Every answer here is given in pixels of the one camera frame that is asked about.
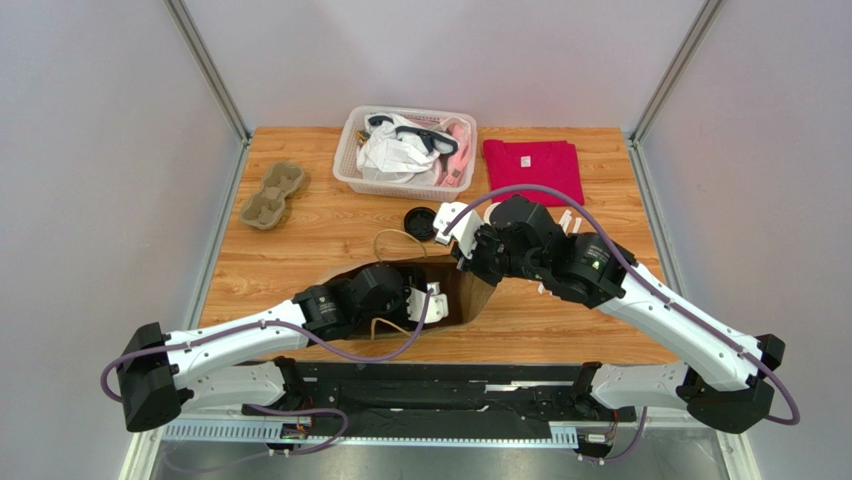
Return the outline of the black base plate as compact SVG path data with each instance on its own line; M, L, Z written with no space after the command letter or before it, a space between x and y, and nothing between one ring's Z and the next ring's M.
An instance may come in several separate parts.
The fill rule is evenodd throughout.
M573 364L439 364L296 361L245 364L288 394L269 406L184 411L187 439L259 442L303 453L340 445L523 448L609 447L651 424L653 410L610 410L578 397Z

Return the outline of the white wrapped straw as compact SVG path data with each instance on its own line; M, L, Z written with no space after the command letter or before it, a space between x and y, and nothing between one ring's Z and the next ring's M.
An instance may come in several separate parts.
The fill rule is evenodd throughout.
M569 224L569 226L570 226L570 232L571 232L572 234L577 233L577 232L578 232L578 230L579 230L579 225L580 225L581 223L582 223L582 219L581 219L581 218L572 218L572 219L571 219L571 222L570 222L570 224Z
M571 229L572 219L572 212L570 210L565 210L558 221L558 225L561 227L562 231L565 234L568 234L569 230Z
M561 227L562 231L566 235L578 233L582 223L583 223L583 218L580 217L580 218L575 219L573 217L573 213L570 210L565 210L563 212L562 216L560 217L559 221L558 221L558 225ZM553 296L552 291L549 290L547 287L545 287L543 283L540 283L538 285L537 292L540 295Z

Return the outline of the brown paper bag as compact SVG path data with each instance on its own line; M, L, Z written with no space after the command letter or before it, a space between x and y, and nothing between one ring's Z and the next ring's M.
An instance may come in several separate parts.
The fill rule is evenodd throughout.
M354 340L393 339L399 338L402 332L414 331L422 313L422 297L428 289L433 289L434 295L422 330L424 335L458 329L473 322L495 291L493 286L473 273L458 269L458 260L452 255L430 255L427 251L410 258L378 257L337 266L326 271L319 281L343 285L359 278L363 271L380 264L396 269L406 286L418 292L418 298L414 306L406 305L402 313L395 311L380 315L381 328L373 327L371 318L362 321L350 335Z

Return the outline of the black lid on table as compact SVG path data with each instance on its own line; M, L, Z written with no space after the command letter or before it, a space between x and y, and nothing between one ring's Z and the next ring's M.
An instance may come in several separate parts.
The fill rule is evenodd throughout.
M437 213L431 208L412 208L403 217L403 230L418 241L430 241L436 235L433 226L436 216Z

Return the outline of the white wrapped straw right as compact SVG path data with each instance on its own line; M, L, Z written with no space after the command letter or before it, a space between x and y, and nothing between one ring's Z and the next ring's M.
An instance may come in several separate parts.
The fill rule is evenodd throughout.
M562 231L566 235L578 233L582 223L583 223L583 218L580 217L580 218L575 219L573 217L573 213L570 210L565 210L563 212L562 216L560 217L559 221L558 221L558 225L561 227ZM537 292L540 295L553 296L552 291L549 290L547 287L545 287L543 283L540 283L538 285Z

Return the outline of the white wrapped straw middle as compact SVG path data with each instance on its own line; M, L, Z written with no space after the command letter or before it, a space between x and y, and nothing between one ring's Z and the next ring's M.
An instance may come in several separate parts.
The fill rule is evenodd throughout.
M579 225L580 225L581 223L582 223L582 219L581 219L581 218L572 218L572 219L571 219L571 222L570 222L570 224L569 224L569 226L570 226L570 232L571 232L572 234L577 233L577 232L578 232L578 230L579 230Z

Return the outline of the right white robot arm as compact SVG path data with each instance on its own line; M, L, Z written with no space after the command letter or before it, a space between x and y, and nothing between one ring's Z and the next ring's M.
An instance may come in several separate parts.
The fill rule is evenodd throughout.
M610 410L683 410L732 434L770 418L782 390L774 372L784 342L724 325L602 233L568 233L545 206L521 195L499 203L487 219L471 206L445 203L434 229L459 268L487 284L537 282L561 300L633 325L677 356L659 365L585 363L573 384L578 397Z

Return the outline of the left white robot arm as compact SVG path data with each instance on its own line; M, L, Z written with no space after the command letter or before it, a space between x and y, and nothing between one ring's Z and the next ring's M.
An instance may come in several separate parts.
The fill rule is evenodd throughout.
M121 356L106 367L118 388L101 387L123 408L125 428L156 429L186 410L230 404L269 406L289 388L275 367L270 378L245 370L247 362L349 337L374 318L407 322L427 293L416 276L388 264L352 278L312 285L265 311L214 327L166 332L157 322L139 327Z

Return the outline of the aluminium frame rail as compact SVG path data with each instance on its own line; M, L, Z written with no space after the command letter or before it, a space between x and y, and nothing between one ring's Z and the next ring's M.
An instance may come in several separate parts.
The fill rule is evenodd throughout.
M573 365L239 366L136 437L127 479L757 479L746 436L610 411Z

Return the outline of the white wrapped straw left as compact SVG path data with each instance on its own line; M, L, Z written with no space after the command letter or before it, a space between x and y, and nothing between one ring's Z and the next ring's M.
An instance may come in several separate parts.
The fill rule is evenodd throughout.
M568 234L569 230L571 229L572 219L572 212L570 210L565 210L558 221L558 225L561 227L562 231L565 234Z

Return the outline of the white cloth in basket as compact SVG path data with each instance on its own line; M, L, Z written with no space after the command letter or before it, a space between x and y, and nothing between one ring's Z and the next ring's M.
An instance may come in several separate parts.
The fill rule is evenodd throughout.
M376 114L388 114L400 121L408 120L392 113ZM390 123L384 123L377 128L369 127L365 122L367 116L371 115L364 117L364 131L368 138L359 148L356 156L356 168L363 179L373 182L434 186L440 169L438 165L440 153L434 151L427 154L418 137L410 134L397 136L394 126Z

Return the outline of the red folded cloth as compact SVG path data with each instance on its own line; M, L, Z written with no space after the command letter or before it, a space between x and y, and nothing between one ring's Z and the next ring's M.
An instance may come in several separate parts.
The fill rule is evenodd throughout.
M557 190L585 205L578 151L572 143L489 139L483 141L483 157L492 190L535 184Z

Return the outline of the paper coffee cup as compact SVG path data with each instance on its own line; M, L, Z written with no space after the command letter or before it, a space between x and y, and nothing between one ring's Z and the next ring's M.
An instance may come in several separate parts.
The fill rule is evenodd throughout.
M491 205L489 205L489 206L486 208L486 210L485 210L485 212L484 212L484 214L483 214L483 222L484 222L484 223L486 223L486 224L490 224L490 223L491 223L491 216L492 216L492 214L493 214L494 210L495 210L495 209L496 209L499 205L500 205L500 202L493 202Z

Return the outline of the white plastic basket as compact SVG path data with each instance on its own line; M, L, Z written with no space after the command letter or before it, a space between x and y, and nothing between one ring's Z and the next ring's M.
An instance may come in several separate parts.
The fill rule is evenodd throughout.
M343 127L333 175L357 193L453 202L470 187L477 146L469 115L359 106Z

